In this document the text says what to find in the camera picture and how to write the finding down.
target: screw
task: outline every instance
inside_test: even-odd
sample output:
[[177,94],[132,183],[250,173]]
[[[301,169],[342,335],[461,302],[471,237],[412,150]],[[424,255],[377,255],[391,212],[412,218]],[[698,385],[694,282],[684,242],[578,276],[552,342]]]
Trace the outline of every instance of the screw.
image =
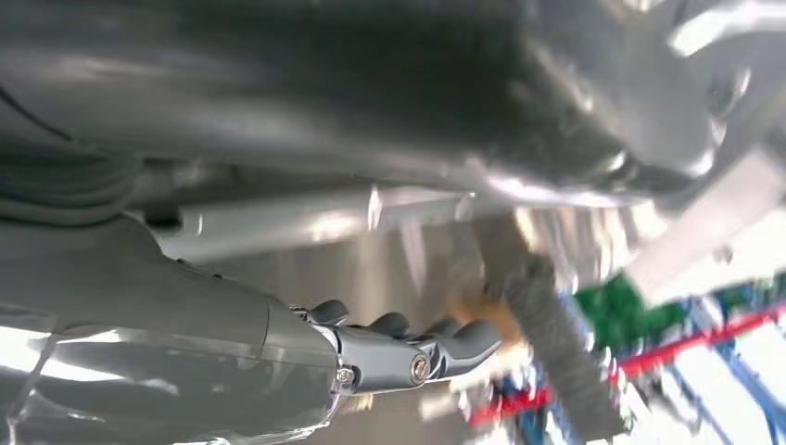
[[355,378],[355,373],[351,369],[341,368],[336,374],[336,380],[340,383],[351,383]]
[[428,365],[428,360],[424,355],[418,355],[412,360],[410,366],[410,379],[415,385],[420,385],[428,378],[428,373],[431,371]]

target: gray plastic casing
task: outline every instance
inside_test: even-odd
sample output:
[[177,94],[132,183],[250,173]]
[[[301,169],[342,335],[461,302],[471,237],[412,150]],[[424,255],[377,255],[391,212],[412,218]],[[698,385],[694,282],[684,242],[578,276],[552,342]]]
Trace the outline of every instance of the gray plastic casing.
[[274,443],[336,407],[338,358],[319,332],[164,257],[128,218],[0,221],[0,342],[0,439]]

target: red rail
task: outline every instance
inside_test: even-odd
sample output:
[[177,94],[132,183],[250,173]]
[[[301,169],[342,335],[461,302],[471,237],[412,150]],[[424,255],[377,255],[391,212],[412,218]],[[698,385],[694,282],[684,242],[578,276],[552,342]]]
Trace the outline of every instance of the red rail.
[[[625,372],[626,376],[635,376],[645,373],[658,364],[671,362],[684,350],[689,350],[697,346],[729,341],[739,334],[755,329],[770,320],[777,319],[777,317],[784,312],[786,312],[786,305],[779,305],[757,314],[745,315],[737,320],[729,322],[723,327],[710,329],[660,348],[647,351],[641,355],[625,359],[619,363],[617,371],[621,369]],[[615,382],[617,378],[619,378],[618,372],[609,375],[609,380],[612,382]],[[475,425],[502,417],[516,415],[518,413],[536,410],[549,403],[550,400],[551,389],[548,387],[539,388],[534,394],[521,393],[512,397],[502,398],[498,403],[489,405],[473,413],[469,422]]]

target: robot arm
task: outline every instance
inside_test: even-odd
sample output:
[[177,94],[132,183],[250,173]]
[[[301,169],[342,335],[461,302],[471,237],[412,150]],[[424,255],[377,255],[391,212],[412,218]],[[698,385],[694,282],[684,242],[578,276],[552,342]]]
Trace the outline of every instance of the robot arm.
[[488,324],[407,337],[291,310],[164,257],[130,218],[0,222],[0,245],[0,408],[24,442],[297,439],[341,394],[417,388],[499,345]]

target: green object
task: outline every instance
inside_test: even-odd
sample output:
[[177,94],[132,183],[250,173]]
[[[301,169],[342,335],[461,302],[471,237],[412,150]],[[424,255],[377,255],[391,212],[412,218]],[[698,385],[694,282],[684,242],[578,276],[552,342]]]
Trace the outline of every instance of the green object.
[[678,303],[645,310],[641,297],[620,274],[604,286],[579,290],[574,298],[592,324],[595,348],[621,350],[642,339],[658,338],[672,326],[685,321]]

